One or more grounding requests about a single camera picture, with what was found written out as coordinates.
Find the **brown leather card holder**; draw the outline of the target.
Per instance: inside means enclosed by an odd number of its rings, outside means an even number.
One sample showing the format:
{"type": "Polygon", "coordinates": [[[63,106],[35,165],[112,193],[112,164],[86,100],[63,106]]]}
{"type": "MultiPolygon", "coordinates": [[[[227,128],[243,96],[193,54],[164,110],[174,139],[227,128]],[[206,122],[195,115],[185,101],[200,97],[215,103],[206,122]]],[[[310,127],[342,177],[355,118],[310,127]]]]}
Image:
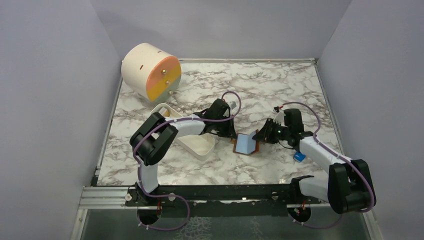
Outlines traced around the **brown leather card holder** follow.
{"type": "Polygon", "coordinates": [[[249,134],[237,133],[233,144],[233,152],[236,154],[251,156],[260,149],[260,143],[253,139],[259,131],[255,130],[249,134]]]}

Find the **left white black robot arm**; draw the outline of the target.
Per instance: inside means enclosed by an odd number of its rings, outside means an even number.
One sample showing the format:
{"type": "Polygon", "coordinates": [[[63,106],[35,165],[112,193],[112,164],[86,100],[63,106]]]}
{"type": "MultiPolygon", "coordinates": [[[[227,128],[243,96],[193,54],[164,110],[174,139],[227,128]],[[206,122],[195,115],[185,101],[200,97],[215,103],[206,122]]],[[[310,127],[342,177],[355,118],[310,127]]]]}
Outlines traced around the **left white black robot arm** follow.
{"type": "Polygon", "coordinates": [[[157,200],[158,163],[164,158],[174,140],[186,136],[215,134],[236,138],[232,107],[216,99],[210,107],[185,117],[165,117],[152,113],[129,140],[137,162],[138,199],[144,205],[157,200]]]}

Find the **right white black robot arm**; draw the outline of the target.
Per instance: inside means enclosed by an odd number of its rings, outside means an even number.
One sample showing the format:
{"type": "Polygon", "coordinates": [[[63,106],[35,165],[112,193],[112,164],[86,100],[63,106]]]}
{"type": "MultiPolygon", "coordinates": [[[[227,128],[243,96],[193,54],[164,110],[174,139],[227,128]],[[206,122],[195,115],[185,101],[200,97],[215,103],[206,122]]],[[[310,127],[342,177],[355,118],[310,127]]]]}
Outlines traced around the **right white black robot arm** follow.
{"type": "Polygon", "coordinates": [[[308,157],[328,174],[326,179],[313,175],[293,178],[288,190],[292,202],[300,204],[313,197],[329,203],[337,214],[365,212],[376,205],[368,164],[339,154],[321,142],[314,132],[306,131],[299,109],[278,111],[252,138],[268,144],[287,142],[296,151],[297,161],[308,157]]]}

